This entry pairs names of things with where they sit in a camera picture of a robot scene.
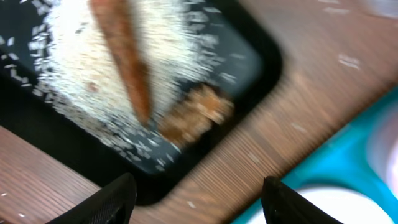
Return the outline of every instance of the wooden table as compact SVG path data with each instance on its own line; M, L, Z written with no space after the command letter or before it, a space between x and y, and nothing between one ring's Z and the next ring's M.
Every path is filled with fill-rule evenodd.
M398 83L398 21L350 0L245 0L282 46L278 87L160 203L132 223L224 223ZM0 217L42 223L98 187L0 129Z

